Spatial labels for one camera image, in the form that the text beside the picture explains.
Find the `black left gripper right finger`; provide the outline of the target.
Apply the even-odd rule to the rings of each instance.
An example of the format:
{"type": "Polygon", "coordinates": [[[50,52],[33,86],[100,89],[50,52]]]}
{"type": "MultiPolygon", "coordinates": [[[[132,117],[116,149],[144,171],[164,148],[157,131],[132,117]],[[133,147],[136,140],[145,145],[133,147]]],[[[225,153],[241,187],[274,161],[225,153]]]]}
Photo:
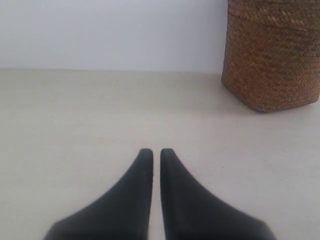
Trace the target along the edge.
{"type": "Polygon", "coordinates": [[[160,152],[160,195],[167,240],[274,240],[263,221],[223,202],[185,168],[175,151],[160,152]]]}

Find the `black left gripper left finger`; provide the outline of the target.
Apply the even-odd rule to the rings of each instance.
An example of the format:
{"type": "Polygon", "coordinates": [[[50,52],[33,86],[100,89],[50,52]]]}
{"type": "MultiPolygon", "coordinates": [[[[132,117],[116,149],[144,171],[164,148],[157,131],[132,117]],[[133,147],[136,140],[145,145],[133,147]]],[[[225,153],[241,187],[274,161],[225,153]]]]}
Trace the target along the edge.
{"type": "Polygon", "coordinates": [[[138,152],[127,172],[104,195],[56,222],[46,240],[146,240],[153,191],[154,156],[138,152]]]}

